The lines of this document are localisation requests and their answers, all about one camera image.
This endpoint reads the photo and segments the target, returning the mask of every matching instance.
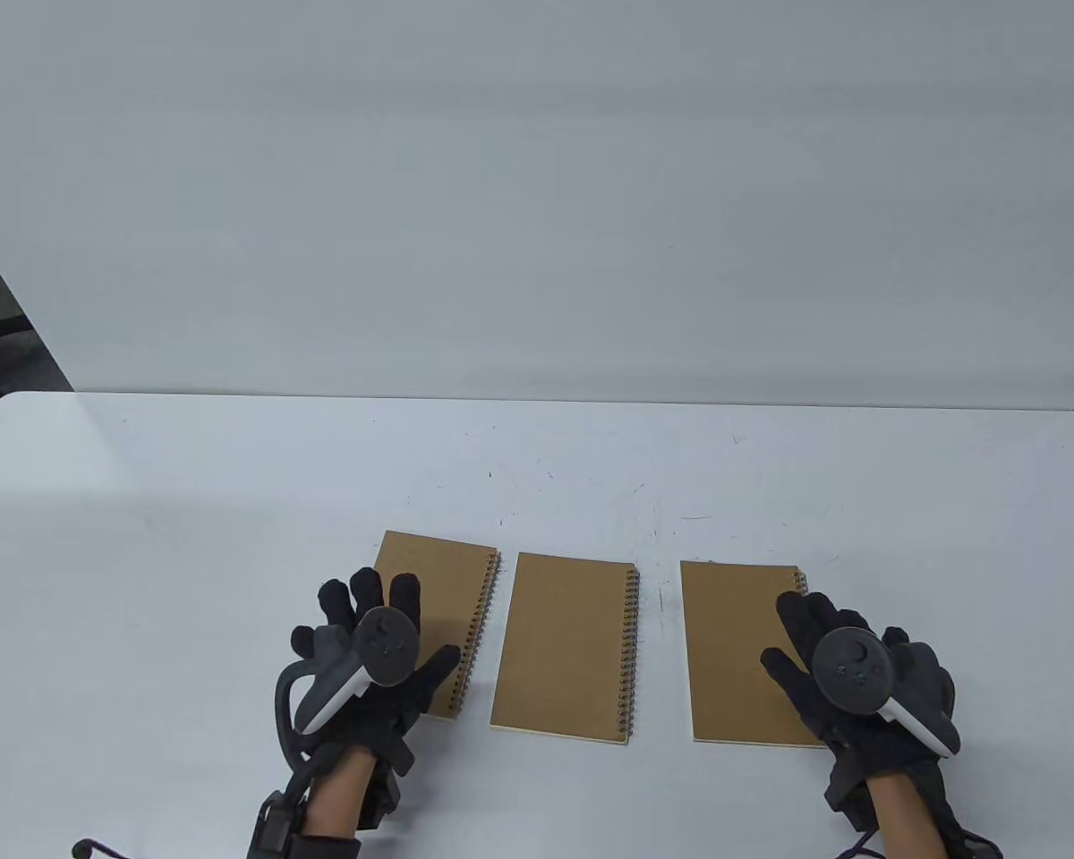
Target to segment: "white table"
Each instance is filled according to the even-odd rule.
[[[1074,413],[16,394],[0,404],[0,857],[243,856],[272,685],[384,528],[499,547],[466,707],[364,856],[830,857],[830,758],[691,739],[678,562],[798,564],[934,642],[963,821],[1074,857]],[[519,550],[642,576],[627,747],[489,727]]]

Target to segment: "controller handle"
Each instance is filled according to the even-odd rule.
[[[959,731],[939,700],[942,691],[932,699],[929,691],[923,695],[909,679],[901,679],[891,652],[871,630],[841,626],[819,639],[812,675],[824,698],[843,712],[877,713],[886,722],[898,722],[941,757],[954,757],[962,748]]]

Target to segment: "wrist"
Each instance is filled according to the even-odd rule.
[[[307,802],[303,834],[352,839],[376,762],[369,748],[349,748],[333,772],[315,783]]]

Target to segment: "black glove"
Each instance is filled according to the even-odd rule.
[[[350,605],[351,592],[353,607]],[[354,572],[349,588],[332,578],[319,589],[319,605],[329,625],[342,626],[351,635],[358,618],[384,605],[381,578],[371,567]],[[422,585],[418,577],[411,573],[394,577],[390,582],[390,606],[406,614],[416,629],[422,628]],[[291,647],[301,658],[314,657],[310,626],[294,627]],[[430,708],[434,693],[459,666],[460,659],[462,650],[459,646],[440,646],[397,686],[371,684],[364,695],[351,698],[319,731],[301,737],[297,748],[314,756],[325,745],[343,748],[361,745],[374,753],[379,765],[389,766],[398,776],[404,776],[413,766],[413,755],[402,738]],[[381,769],[379,766],[376,774],[380,774]]]
[[[862,614],[851,609],[836,609],[822,593],[811,593],[807,597],[799,593],[780,594],[775,610],[808,671],[816,645],[828,632],[842,626],[870,629]],[[891,653],[899,682],[905,682],[928,701],[937,702],[949,718],[954,714],[954,682],[947,670],[939,666],[934,651],[926,643],[910,641],[898,626],[889,626],[882,641]],[[967,833],[952,813],[939,773],[938,754],[897,723],[886,722],[881,716],[857,716],[841,711],[824,697],[813,676],[800,670],[779,647],[767,647],[760,661],[786,693],[803,725],[834,754],[831,781],[824,796],[832,810],[846,815],[856,831],[872,833],[879,827],[868,777],[905,773],[931,811],[950,859],[987,855],[983,850],[990,848],[991,843]]]

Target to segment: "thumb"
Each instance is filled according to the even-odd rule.
[[[792,707],[796,708],[803,725],[819,737],[831,720],[832,708],[824,698],[824,693],[816,686],[815,679],[807,671],[800,670],[799,666],[792,661],[790,656],[779,646],[767,647],[760,654],[759,661],[767,675],[780,685],[783,695],[792,701]]]
[[[410,674],[401,686],[407,698],[431,699],[434,693],[438,691],[438,686],[446,683],[446,679],[454,673],[454,669],[462,661],[462,647],[456,645],[439,646],[437,651],[426,659],[417,671]]]

